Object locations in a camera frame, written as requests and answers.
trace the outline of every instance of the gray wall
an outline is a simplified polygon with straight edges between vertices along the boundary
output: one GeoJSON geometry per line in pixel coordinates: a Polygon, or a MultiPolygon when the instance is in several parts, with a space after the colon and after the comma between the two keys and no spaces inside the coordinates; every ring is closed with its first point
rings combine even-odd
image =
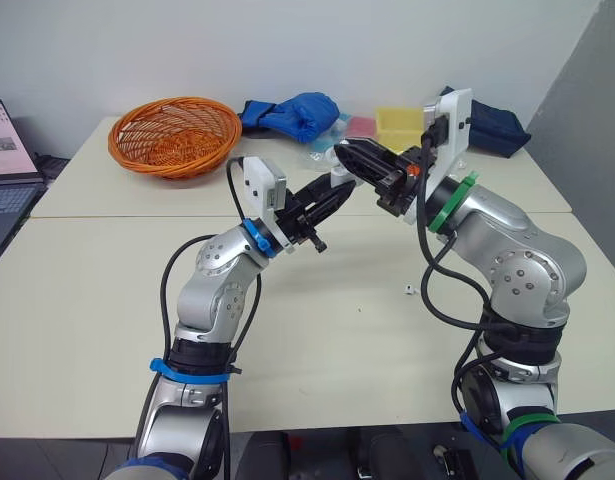
{"type": "Polygon", "coordinates": [[[528,127],[527,150],[615,266],[615,0],[604,0],[528,127]]]}

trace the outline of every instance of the laptop screen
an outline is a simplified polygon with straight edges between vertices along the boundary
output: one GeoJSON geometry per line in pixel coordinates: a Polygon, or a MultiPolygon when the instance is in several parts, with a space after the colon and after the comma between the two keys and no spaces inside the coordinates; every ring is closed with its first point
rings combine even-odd
{"type": "Polygon", "coordinates": [[[37,177],[38,170],[16,133],[11,119],[0,101],[0,178],[37,177]]]}

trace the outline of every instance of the white table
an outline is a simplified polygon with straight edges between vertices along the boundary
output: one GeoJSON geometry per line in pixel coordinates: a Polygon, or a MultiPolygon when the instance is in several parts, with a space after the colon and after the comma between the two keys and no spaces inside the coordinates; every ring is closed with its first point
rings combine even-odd
{"type": "MultiPolygon", "coordinates": [[[[105,118],[85,142],[51,190],[32,212],[33,217],[109,216],[225,216],[235,210],[225,169],[185,181],[163,180],[120,167],[107,152],[107,135],[115,117],[105,118]]],[[[270,158],[287,174],[295,190],[320,173],[309,170],[306,147],[290,140],[241,139],[232,155],[270,158]]],[[[467,152],[467,166],[478,182],[502,194],[527,212],[571,212],[571,207],[525,150],[510,159],[467,152]]],[[[240,169],[235,169],[240,186],[240,169]]],[[[354,192],[338,215],[376,215],[376,195],[369,186],[354,192]]]]}
{"type": "MultiPolygon", "coordinates": [[[[571,214],[531,217],[588,264],[560,347],[559,411],[613,409],[615,270],[571,214]]],[[[132,436],[162,351],[164,264],[188,238],[236,222],[30,220],[0,261],[0,437],[132,436]]],[[[319,232],[327,251],[305,244],[263,274],[232,382],[234,431],[456,420],[449,384],[469,335],[403,293],[423,271],[411,228],[385,213],[332,217],[319,232]]],[[[172,307],[194,255],[172,272],[172,307]]],[[[448,265],[478,275],[456,256],[448,265]]],[[[442,278],[432,288],[449,313],[477,319],[470,290],[442,278]]]]}

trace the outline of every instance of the orange part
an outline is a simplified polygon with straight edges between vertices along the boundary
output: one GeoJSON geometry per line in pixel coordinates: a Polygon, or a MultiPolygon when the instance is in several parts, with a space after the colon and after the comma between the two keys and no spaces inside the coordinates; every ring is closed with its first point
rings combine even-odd
{"type": "Polygon", "coordinates": [[[226,105],[200,97],[165,98],[138,107],[112,127],[109,153],[123,167],[165,178],[217,168],[242,133],[226,105]]]}
{"type": "Polygon", "coordinates": [[[413,175],[415,177],[420,175],[420,167],[418,165],[414,165],[413,163],[407,165],[407,174],[413,175]]]}

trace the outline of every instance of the blue bag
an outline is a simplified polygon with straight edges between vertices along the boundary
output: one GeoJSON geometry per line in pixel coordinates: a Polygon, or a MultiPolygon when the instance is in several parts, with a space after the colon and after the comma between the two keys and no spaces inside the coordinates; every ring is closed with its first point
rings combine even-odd
{"type": "MultiPolygon", "coordinates": [[[[440,93],[453,92],[445,87],[440,93]]],[[[469,145],[509,158],[531,139],[513,112],[472,100],[469,145]]]]}

